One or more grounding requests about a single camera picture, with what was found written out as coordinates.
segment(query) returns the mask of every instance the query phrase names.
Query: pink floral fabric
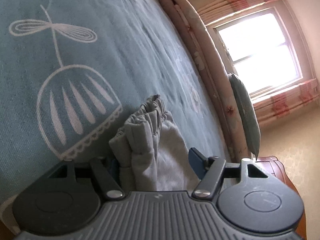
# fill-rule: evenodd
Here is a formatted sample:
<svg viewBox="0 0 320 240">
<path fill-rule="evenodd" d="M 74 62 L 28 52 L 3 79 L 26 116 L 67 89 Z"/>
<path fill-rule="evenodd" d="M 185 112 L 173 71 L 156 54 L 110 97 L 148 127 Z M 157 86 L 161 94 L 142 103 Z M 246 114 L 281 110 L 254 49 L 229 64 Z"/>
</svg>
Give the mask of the pink floral fabric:
<svg viewBox="0 0 320 240">
<path fill-rule="evenodd" d="M 227 73 L 203 21 L 187 0 L 159 0 L 159 2 L 162 6 L 165 4 L 164 11 L 194 57 L 199 74 L 218 113 L 231 157 L 238 162 L 242 158 L 251 158 L 252 154 L 247 147 L 241 117 Z M 169 4 L 176 12 L 168 10 Z"/>
<path fill-rule="evenodd" d="M 252 6 L 277 0 L 216 0 L 198 10 L 205 25 Z"/>
<path fill-rule="evenodd" d="M 254 101 L 259 126 L 265 126 L 317 100 L 317 87 L 317 79 L 310 79 Z"/>
</svg>

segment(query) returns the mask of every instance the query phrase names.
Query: light blue bedspread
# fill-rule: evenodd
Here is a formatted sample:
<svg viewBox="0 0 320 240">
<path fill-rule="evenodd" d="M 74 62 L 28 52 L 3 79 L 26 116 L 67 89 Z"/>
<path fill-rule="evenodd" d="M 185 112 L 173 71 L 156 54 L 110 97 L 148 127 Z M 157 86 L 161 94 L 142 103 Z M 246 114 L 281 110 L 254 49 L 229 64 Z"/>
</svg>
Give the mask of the light blue bedspread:
<svg viewBox="0 0 320 240">
<path fill-rule="evenodd" d="M 0 4 L 0 204 L 60 159 L 107 155 L 154 94 L 187 147 L 228 158 L 191 57 L 156 0 Z"/>
</svg>

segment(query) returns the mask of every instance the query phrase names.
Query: metal rivet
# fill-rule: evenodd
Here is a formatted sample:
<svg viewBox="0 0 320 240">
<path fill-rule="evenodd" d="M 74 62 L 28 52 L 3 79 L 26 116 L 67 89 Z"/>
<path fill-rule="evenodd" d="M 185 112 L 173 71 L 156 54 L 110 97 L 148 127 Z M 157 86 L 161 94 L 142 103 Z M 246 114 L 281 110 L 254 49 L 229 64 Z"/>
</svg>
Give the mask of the metal rivet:
<svg viewBox="0 0 320 240">
<path fill-rule="evenodd" d="M 162 194 L 157 194 L 157 195 L 154 195 L 155 198 L 159 199 L 159 198 L 162 198 L 163 195 Z"/>
<path fill-rule="evenodd" d="M 204 189 L 197 189 L 194 194 L 197 196 L 197 197 L 208 197 L 210 196 L 210 192 L 207 191 L 207 190 L 204 190 Z"/>
<path fill-rule="evenodd" d="M 119 190 L 110 190 L 107 192 L 107 196 L 109 198 L 121 198 L 123 196 L 123 193 Z"/>
</svg>

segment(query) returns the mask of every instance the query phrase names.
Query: pink floral curtain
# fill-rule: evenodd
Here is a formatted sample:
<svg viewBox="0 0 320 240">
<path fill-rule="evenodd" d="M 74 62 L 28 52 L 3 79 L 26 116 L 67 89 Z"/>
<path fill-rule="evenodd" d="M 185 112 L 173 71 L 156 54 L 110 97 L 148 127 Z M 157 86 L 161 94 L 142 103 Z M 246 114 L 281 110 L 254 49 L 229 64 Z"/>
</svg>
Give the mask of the pink floral curtain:
<svg viewBox="0 0 320 240">
<path fill-rule="evenodd" d="M 216 0 L 198 10 L 205 25 L 250 7 L 276 0 Z"/>
<path fill-rule="evenodd" d="M 311 79 L 257 99 L 253 107 L 260 127 L 317 100 L 317 87 L 317 79 Z"/>
</svg>

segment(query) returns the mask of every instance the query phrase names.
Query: white cloth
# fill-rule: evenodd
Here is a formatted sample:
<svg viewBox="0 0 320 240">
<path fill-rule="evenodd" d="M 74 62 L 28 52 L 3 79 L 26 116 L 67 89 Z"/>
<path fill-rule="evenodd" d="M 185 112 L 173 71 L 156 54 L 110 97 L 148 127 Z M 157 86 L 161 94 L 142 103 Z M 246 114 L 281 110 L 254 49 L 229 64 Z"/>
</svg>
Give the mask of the white cloth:
<svg viewBox="0 0 320 240">
<path fill-rule="evenodd" d="M 172 114 L 159 95 L 147 99 L 109 141 L 128 191 L 192 191 L 199 179 Z"/>
</svg>

